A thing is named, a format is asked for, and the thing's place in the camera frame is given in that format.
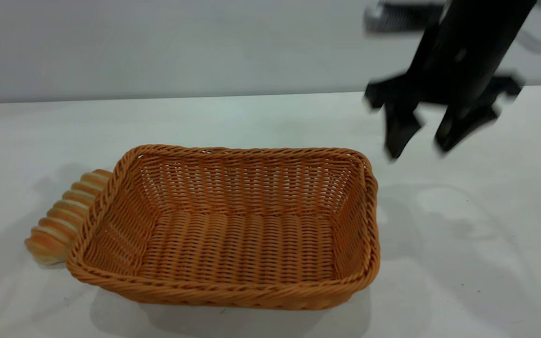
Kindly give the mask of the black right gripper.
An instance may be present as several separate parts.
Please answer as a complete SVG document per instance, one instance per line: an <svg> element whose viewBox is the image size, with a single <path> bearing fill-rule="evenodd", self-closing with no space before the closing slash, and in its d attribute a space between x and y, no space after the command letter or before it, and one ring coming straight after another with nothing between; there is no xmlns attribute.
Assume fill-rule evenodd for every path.
<svg viewBox="0 0 541 338"><path fill-rule="evenodd" d="M385 105L385 151L391 160L401 156L421 129L415 115L419 102L487 105L447 108L434 135L442 153L498 119L489 105L502 93L517 96L523 83L495 73L535 5L534 0L380 0L365 12L369 32L423 32L408 70L369 83L365 90L373 108Z"/></svg>

